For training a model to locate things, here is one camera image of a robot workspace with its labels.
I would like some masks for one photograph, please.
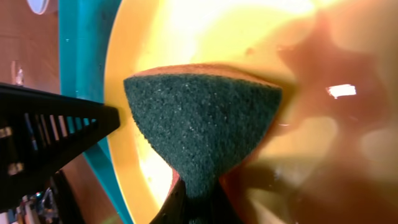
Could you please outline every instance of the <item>teal container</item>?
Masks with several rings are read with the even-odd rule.
[[[103,103],[108,40],[121,0],[59,0],[61,94]],[[113,171],[108,141],[84,152],[123,223],[132,223]]]

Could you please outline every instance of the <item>green scouring pad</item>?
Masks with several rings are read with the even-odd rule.
[[[155,68],[124,88],[138,128],[185,182],[190,223],[210,223],[207,203],[219,176],[260,143],[281,88],[213,65]]]

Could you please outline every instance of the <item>wooden table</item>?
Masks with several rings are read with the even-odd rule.
[[[17,60],[26,87],[60,92],[57,13],[38,16],[25,0],[0,0],[0,52],[0,82],[12,82],[11,63]],[[63,170],[86,223],[121,223],[82,155]]]

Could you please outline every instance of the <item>yellow bowl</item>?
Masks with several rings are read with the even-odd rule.
[[[149,223],[159,211],[172,170],[139,132],[123,80],[148,68],[184,63],[223,63],[284,88],[280,115],[257,157],[224,182],[245,221],[316,223],[317,213],[360,220],[350,217],[355,212],[333,213],[346,205],[368,214],[378,208],[397,211],[394,1],[316,2],[122,1],[109,41],[105,102],[121,115],[121,127],[108,136],[109,149],[134,223]],[[345,76],[328,78],[334,73]],[[314,77],[305,79],[308,74]],[[319,74],[326,78],[319,79]],[[315,88],[319,83],[322,88]],[[352,99],[364,109],[351,107]],[[372,108],[380,110],[371,114]],[[356,181],[367,190],[355,190]],[[231,183],[236,186],[229,189]],[[364,202],[358,205],[347,196],[351,191]],[[369,203],[374,205],[361,207]],[[323,210],[305,210],[316,208]]]

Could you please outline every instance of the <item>sponge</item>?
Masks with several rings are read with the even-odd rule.
[[[264,137],[281,88],[219,65],[147,70],[124,81],[132,116],[154,150],[185,182],[190,223],[210,223],[219,176]]]

